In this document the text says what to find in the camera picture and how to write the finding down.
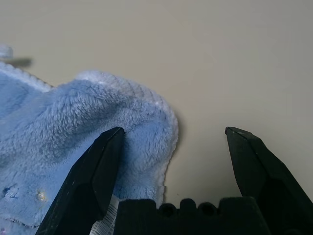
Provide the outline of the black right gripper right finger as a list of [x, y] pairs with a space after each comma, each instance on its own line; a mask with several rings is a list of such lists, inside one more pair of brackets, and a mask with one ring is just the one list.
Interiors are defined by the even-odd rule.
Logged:
[[253, 197], [273, 235], [311, 235], [313, 203], [286, 165], [251, 132], [225, 129], [242, 196]]

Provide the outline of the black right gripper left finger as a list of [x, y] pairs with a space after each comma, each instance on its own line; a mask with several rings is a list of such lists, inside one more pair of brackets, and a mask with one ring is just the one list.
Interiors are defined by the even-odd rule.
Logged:
[[103, 132], [70, 169], [38, 235], [88, 235], [107, 213], [124, 144], [121, 127]]

